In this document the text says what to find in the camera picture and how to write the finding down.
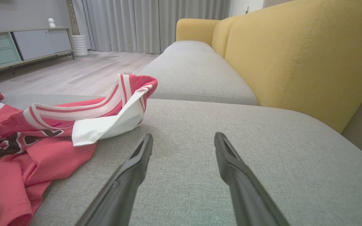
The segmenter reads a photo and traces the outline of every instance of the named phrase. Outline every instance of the wooden floor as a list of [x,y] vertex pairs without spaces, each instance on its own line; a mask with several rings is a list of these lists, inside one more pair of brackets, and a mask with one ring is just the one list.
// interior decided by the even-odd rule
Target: wooden floor
[[105,96],[119,73],[138,74],[158,54],[90,51],[0,72],[0,91],[11,94]]

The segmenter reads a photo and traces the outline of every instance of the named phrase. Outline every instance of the cabinet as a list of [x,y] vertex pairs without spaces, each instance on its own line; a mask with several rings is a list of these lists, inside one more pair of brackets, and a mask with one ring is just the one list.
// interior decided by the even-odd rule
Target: cabinet
[[0,70],[73,53],[71,38],[68,28],[0,31]]
[[54,54],[47,30],[13,32],[23,60]]
[[15,31],[13,35],[23,60],[72,49],[65,29]]

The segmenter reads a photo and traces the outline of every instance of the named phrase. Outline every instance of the white curtain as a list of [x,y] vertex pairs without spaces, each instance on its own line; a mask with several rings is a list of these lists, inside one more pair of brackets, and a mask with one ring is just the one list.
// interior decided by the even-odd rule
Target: white curtain
[[83,0],[92,50],[162,53],[179,19],[224,19],[230,0]]

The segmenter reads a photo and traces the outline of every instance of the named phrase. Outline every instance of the gray fabric upholstery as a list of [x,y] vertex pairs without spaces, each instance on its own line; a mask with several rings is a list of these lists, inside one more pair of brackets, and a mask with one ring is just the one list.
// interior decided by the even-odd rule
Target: gray fabric upholstery
[[[23,109],[68,100],[16,98],[5,102]],[[292,226],[362,225],[362,152],[330,127],[290,110],[157,99],[148,100],[140,127],[99,141],[89,162],[49,186],[32,225],[74,225],[144,133],[152,133],[153,151],[129,225],[235,225],[215,132],[229,138]]]
[[75,96],[75,95],[43,95],[43,94],[32,94],[32,95],[13,95],[4,96],[1,103],[10,105],[20,110],[25,110],[33,103],[40,103],[45,105],[60,105],[65,103],[79,102],[84,100],[92,100],[99,98],[99,96]]
[[180,40],[169,45],[164,53],[178,50],[204,51],[214,53],[214,50],[207,43],[197,40]]
[[251,89],[217,53],[165,51],[138,74],[157,78],[152,98],[257,105]]

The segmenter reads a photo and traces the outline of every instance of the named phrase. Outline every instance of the ribbed white vase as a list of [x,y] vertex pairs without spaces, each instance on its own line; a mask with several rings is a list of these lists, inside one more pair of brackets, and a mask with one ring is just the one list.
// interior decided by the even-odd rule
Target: ribbed white vase
[[86,46],[86,35],[72,35],[72,40],[74,42],[75,51],[74,56],[88,56]]

